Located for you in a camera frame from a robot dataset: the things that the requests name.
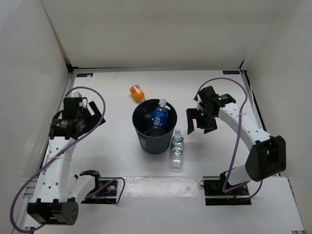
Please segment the blue label plastic bottle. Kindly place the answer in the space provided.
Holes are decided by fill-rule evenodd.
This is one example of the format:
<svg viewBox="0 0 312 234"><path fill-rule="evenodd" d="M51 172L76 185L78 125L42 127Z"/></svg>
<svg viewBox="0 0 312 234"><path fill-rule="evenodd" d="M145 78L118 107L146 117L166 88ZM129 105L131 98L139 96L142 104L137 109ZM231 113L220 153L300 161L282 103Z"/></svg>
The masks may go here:
<svg viewBox="0 0 312 234"><path fill-rule="evenodd" d="M152 126L164 128L167 124L168 119L168 109L166 108L167 101L165 99L160 99L158 106L154 109L152 116Z"/></svg>

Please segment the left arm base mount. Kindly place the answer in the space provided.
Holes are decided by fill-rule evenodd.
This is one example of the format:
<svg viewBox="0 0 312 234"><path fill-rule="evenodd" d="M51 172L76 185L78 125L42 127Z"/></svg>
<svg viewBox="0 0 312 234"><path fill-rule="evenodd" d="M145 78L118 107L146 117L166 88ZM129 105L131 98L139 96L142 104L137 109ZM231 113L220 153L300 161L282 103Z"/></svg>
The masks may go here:
<svg viewBox="0 0 312 234"><path fill-rule="evenodd" d="M102 188L97 194L83 200L82 204L116 204L118 181L111 182Z"/></svg>

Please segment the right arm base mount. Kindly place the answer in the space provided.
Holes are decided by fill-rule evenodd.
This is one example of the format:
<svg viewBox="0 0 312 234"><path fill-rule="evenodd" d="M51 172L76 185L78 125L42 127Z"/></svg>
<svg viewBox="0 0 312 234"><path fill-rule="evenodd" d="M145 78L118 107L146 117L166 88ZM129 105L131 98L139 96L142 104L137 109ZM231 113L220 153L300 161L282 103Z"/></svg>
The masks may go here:
<svg viewBox="0 0 312 234"><path fill-rule="evenodd" d="M218 177L203 177L199 186L204 189L206 206L240 206L251 205L248 187L246 185L231 190L228 193L222 191L223 184Z"/></svg>

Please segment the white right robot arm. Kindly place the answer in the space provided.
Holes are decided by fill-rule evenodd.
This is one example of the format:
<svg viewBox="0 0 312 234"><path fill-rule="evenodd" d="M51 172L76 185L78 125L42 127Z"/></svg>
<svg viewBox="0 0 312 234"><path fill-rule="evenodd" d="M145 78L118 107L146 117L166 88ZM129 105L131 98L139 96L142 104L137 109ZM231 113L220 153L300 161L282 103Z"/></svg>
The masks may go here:
<svg viewBox="0 0 312 234"><path fill-rule="evenodd" d="M188 129L195 128L209 133L217 129L216 119L225 122L236 134L236 144L242 141L249 155L246 162L222 172L219 190L232 194L237 188L250 181L259 182L286 169L286 142L281 136L273 136L258 127L249 117L242 114L242 106L229 94L218 95L212 86L202 88L195 96L197 107L186 110Z"/></svg>

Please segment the clear green label bottle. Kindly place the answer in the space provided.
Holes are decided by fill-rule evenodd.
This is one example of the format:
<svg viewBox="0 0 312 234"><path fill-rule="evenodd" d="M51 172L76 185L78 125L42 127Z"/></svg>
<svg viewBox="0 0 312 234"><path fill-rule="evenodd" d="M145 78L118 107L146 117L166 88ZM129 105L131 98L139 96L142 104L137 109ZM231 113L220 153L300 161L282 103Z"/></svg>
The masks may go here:
<svg viewBox="0 0 312 234"><path fill-rule="evenodd" d="M181 171L183 167L184 136L179 128L175 129L170 147L170 164L172 171Z"/></svg>

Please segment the orange plastic bottle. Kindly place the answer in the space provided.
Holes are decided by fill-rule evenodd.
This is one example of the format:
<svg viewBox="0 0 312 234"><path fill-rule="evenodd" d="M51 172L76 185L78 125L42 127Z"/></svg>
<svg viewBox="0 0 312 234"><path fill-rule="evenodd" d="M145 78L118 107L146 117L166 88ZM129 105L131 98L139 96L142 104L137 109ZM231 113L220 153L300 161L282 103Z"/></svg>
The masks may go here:
<svg viewBox="0 0 312 234"><path fill-rule="evenodd" d="M130 93L133 99L138 103L142 103L146 100L145 94L138 84L135 84L130 88Z"/></svg>

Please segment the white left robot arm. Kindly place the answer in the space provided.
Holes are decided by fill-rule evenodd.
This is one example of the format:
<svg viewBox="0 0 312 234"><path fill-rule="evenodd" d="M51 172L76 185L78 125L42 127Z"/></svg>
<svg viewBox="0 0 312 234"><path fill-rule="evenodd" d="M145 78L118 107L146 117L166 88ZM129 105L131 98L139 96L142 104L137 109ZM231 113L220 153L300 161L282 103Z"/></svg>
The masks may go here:
<svg viewBox="0 0 312 234"><path fill-rule="evenodd" d="M49 158L45 164L42 187L35 202L27 205L27 213L40 225L76 223L79 204L90 193L102 191L99 172L83 171L74 184L67 185L75 141L105 120L94 101L85 105L82 97L66 97L63 110L53 117L49 131Z"/></svg>

